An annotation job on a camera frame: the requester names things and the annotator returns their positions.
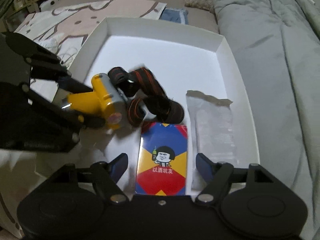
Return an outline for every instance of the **black cartoon hair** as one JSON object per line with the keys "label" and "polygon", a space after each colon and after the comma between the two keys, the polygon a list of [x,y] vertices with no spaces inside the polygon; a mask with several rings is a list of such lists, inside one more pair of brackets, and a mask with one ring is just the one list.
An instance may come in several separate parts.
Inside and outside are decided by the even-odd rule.
{"label": "black cartoon hair", "polygon": [[174,150],[172,150],[170,147],[168,146],[160,146],[156,149],[157,152],[157,156],[159,152],[163,152],[163,153],[169,153],[170,154],[170,160],[174,160],[174,158],[176,157]]}

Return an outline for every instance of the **red blue and yellow box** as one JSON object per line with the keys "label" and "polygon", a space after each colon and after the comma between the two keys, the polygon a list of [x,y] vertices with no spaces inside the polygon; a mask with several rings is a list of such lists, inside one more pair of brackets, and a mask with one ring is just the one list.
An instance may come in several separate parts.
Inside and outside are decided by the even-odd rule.
{"label": "red blue and yellow box", "polygon": [[184,195],[188,135],[185,125],[147,123],[142,127],[136,194]]}

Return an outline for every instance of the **black strap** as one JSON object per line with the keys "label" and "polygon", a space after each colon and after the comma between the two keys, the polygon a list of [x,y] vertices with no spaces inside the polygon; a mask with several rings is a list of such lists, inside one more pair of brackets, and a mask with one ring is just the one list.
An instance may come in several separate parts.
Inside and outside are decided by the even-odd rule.
{"label": "black strap", "polygon": [[115,67],[108,72],[111,83],[119,87],[127,97],[133,97],[139,89],[147,95],[146,98],[135,98],[128,105],[128,120],[132,126],[139,126],[145,117],[140,108],[141,101],[148,110],[156,115],[158,122],[181,123],[184,118],[183,107],[169,99],[154,77],[153,73],[145,68],[139,68],[127,73],[121,67]]}

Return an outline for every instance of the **gray pouch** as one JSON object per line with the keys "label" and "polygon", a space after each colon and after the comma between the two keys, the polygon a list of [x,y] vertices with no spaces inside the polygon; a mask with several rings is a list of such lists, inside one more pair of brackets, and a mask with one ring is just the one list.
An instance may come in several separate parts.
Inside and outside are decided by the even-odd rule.
{"label": "gray pouch", "polygon": [[187,92],[191,122],[193,180],[192,191],[201,191],[206,183],[196,170],[196,155],[203,153],[212,162],[228,162],[237,167],[229,99],[217,99],[200,91]]}

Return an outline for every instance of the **gray blanket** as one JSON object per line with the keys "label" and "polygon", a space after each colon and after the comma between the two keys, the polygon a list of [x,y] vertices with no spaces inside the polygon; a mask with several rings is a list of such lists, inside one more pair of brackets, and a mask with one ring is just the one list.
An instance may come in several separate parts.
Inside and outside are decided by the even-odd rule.
{"label": "gray blanket", "polygon": [[320,239],[317,8],[307,0],[213,2],[247,89],[261,165],[307,204],[301,237]]}

